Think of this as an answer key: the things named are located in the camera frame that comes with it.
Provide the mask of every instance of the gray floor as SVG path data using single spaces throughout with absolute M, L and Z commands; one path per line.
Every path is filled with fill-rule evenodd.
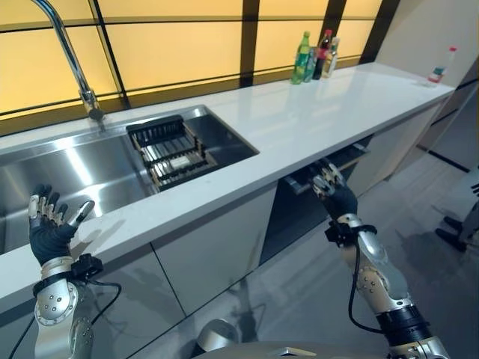
M 361 197 L 359 215 L 378 228 L 451 357 L 477 359 L 479 255 L 459 254 L 433 233 L 444 215 L 461 219 L 474 203 L 469 196 L 456 212 L 448 208 L 457 193 L 451 189 L 463 176 L 424 155 Z M 314 341 L 385 354 L 382 336 L 356 328 L 347 318 L 351 273 L 336 246 L 326 241 L 325 229 L 321 224 L 131 358 L 189 358 L 198 332 L 214 318 L 236 325 L 243 341 Z M 360 322 L 376 325 L 361 297 L 354 312 Z

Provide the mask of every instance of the black glove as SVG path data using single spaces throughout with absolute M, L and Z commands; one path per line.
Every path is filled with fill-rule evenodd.
M 313 178 L 313 190 L 334 221 L 346 214 L 358 214 L 358 200 L 341 172 L 329 161 L 321 160 L 319 174 Z
M 68 206 L 62 204 L 55 212 L 60 195 L 54 192 L 50 196 L 51 191 L 50 185 L 37 185 L 28 205 L 30 246 L 41 266 L 54 258 L 71 255 L 70 241 L 95 205 L 92 200 L 83 203 L 77 213 L 64 223 Z

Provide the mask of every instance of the green bottle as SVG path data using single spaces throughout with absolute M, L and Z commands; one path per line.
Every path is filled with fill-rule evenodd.
M 308 64 L 309 54 L 309 31 L 305 31 L 302 35 L 301 43 L 298 46 L 296 53 L 296 61 L 294 62 L 293 76 L 291 76 L 291 83 L 299 85 L 305 77 L 306 65 Z

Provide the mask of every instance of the dish rack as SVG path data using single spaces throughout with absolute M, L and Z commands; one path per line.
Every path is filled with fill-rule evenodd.
M 126 130 L 160 191 L 199 177 L 217 165 L 179 115 L 130 125 Z

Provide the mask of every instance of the black cable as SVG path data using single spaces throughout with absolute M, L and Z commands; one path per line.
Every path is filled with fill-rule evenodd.
M 117 289 L 117 294 L 115 294 L 114 298 L 93 318 L 91 324 L 95 324 L 95 322 L 106 312 L 108 308 L 110 308 L 113 303 L 118 299 L 121 293 L 121 285 L 119 283 L 113 282 L 97 282 L 96 280 L 87 279 L 87 282 L 93 284 L 94 286 L 113 286 Z
M 353 317 L 353 302 L 354 302 L 354 295 L 356 293 L 356 284 L 358 283 L 358 274 L 359 274 L 359 257 L 360 257 L 360 252 L 359 252 L 359 243 L 358 239 L 354 241 L 354 245 L 356 247 L 356 263 L 354 265 L 354 273 L 353 273 L 353 284 L 351 286 L 351 293 L 350 293 L 350 302 L 348 303 L 347 306 L 347 313 L 350 316 L 351 322 L 356 327 L 359 327 L 360 329 L 364 329 L 365 331 L 369 331 L 371 333 L 377 333 L 377 334 L 384 334 L 384 331 L 381 331 L 380 329 L 375 329 L 375 328 L 370 328 L 367 327 L 366 325 L 363 325 L 359 322 L 357 322 L 354 317 Z
M 28 333 L 28 329 L 30 329 L 31 325 L 33 324 L 33 321 L 35 320 L 35 316 L 31 316 L 31 319 L 30 319 L 30 322 L 28 323 L 27 325 L 27 328 L 25 328 L 25 330 L 23 331 L 23 334 L 20 336 L 20 338 L 18 339 L 18 341 L 16 342 L 15 346 L 13 347 L 10 355 L 8 356 L 8 359 L 12 359 L 13 356 L 15 355 L 15 352 L 16 350 L 18 349 L 18 347 L 20 346 L 20 343 L 22 342 L 23 338 L 25 338 L 25 335 L 27 335 Z

